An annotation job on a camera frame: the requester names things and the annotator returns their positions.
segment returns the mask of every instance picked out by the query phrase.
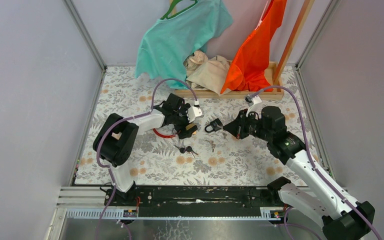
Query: beige cloth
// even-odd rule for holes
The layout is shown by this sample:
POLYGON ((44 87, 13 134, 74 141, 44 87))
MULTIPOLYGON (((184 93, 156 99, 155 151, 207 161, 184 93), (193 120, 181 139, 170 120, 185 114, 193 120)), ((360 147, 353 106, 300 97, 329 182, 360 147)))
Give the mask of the beige cloth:
MULTIPOLYGON (((220 92, 226 81, 226 76, 228 75, 230 63, 230 61, 222 56, 215 56, 208 61, 198 64, 198 68, 196 68, 186 80, 192 82, 191 87, 193 89, 208 89, 220 96, 220 92)), ((230 90, 226 89, 223 94, 228 92, 230 92, 230 90)))
POLYGON ((196 50, 192 55, 186 58, 183 63, 183 66, 186 68, 186 77, 189 77, 206 61, 208 61, 208 56, 201 50, 196 50))

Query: white bracket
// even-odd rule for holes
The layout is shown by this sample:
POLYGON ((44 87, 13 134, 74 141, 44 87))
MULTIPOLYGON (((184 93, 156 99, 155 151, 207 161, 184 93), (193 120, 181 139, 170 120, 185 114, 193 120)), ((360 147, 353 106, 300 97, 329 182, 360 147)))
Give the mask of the white bracket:
POLYGON ((246 103, 248 103, 248 106, 249 106, 249 109, 246 112, 247 117, 250 114, 250 112, 257 112, 258 113, 258 110, 260 110, 263 106, 263 101, 261 100, 261 98, 258 95, 253 97, 253 98, 251 98, 251 96, 247 95, 245 97, 245 101, 246 101, 246 103))
POLYGON ((204 111, 199 107, 200 103, 198 101, 195 101, 193 106, 191 106, 187 110, 187 120, 189 123, 192 123, 195 121, 195 119, 199 119, 204 117, 204 111))
POLYGON ((342 217, 341 212, 345 211, 346 213, 351 212, 351 208, 342 201, 339 196, 320 178, 317 172, 314 170, 313 166, 310 164, 310 161, 315 163, 316 168, 318 168, 330 184, 332 184, 339 192, 341 192, 346 199, 349 200, 351 204, 355 207, 357 206, 357 199, 348 192, 346 192, 337 182, 335 182, 331 176, 329 176, 326 171, 316 162, 316 160, 311 157, 308 158, 307 152, 301 150, 295 154, 295 158, 290 158, 286 162, 292 171, 294 171, 298 176, 308 185, 308 187, 314 192, 317 198, 323 204, 322 206, 326 207, 327 215, 331 216, 333 220, 342 217))
POLYGON ((142 134, 151 129, 161 128, 164 122, 164 115, 157 109, 153 109, 150 115, 135 118, 130 120, 129 123, 136 124, 139 126, 137 134, 142 134))
POLYGON ((120 166, 114 167, 113 165, 110 165, 109 167, 111 168, 112 174, 114 175, 116 188, 119 191, 126 193, 134 183, 134 179, 130 175, 129 160, 120 166))
POLYGON ((329 214, 322 202, 300 190, 293 183, 282 186, 278 193, 283 203, 293 206, 323 228, 322 217, 329 214))

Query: key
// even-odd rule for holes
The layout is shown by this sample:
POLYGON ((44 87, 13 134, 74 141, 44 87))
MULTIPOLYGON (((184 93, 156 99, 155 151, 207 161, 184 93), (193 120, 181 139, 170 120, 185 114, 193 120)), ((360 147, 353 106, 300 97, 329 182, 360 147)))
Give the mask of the key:
POLYGON ((194 154, 198 155, 198 153, 196 153, 196 152, 194 152, 194 150, 192 150, 191 146, 187 146, 185 150, 186 150, 186 152, 190 153, 190 155, 192 155, 193 158, 195 158, 194 154))
POLYGON ((214 153, 214 149, 216 148, 216 144, 210 140, 206 140, 206 141, 209 142, 209 144, 211 144, 212 152, 214 153))
POLYGON ((187 147, 186 147, 186 152, 188 152, 188 153, 192 153, 192 154, 195 154, 195 155, 199 155, 199 154, 196 153, 194 150, 192 150, 192 147, 191 147, 191 146, 187 146, 187 147))
POLYGON ((184 148, 184 147, 180 147, 180 146, 175 146, 177 149, 179 149, 179 151, 180 151, 180 153, 181 154, 184 154, 184 153, 186 153, 186 148, 184 148))

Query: car key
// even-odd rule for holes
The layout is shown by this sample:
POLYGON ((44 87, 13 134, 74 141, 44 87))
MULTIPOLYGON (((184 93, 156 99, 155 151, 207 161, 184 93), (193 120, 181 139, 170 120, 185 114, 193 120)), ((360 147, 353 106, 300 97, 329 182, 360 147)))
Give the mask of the car key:
POLYGON ((199 155, 198 153, 196 153, 196 152, 192 149, 191 146, 187 146, 187 147, 186 147, 186 152, 188 152, 188 153, 193 153, 193 154, 195 154, 195 155, 199 155))
POLYGON ((179 149, 179 151, 180 151, 180 153, 181 154, 184 154, 184 153, 186 153, 186 148, 184 148, 184 147, 180 147, 180 146, 175 146, 177 149, 179 149))
POLYGON ((198 155, 198 153, 196 153, 196 152, 194 152, 194 150, 192 150, 191 146, 187 146, 185 150, 186 150, 186 152, 190 153, 193 158, 195 158, 194 154, 198 155))

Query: clothes hanger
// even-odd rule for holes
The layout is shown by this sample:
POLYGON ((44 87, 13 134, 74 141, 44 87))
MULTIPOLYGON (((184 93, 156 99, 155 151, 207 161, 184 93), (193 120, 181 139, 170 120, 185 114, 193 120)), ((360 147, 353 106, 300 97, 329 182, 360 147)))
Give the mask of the clothes hanger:
POLYGON ((182 1, 182 0, 173 0, 173 2, 170 4, 170 7, 168 8, 168 11, 167 11, 167 12, 164 14, 164 16, 162 16, 162 18, 160 18, 160 19, 161 19, 161 20, 163 20, 163 19, 171 19, 171 18, 177 16, 178 14, 183 13, 184 11, 190 9, 192 6, 194 6, 195 4, 198 3, 198 0, 192 0, 192 1, 195 2, 194 4, 188 6, 187 8, 185 8, 185 9, 179 11, 178 13, 176 13, 176 14, 174 14, 174 15, 169 16, 169 14, 173 11, 173 9, 176 7, 176 5, 177 5, 178 3, 180 3, 181 1, 182 1))
POLYGON ((266 13, 267 5, 269 5, 269 3, 272 3, 272 2, 273 2, 273 0, 267 0, 267 2, 265 3, 264 9, 262 10, 261 16, 259 17, 258 24, 257 24, 257 26, 255 27, 254 30, 257 30, 258 27, 259 27, 259 26, 261 25, 261 23, 263 22, 263 17, 264 17, 264 14, 266 13))

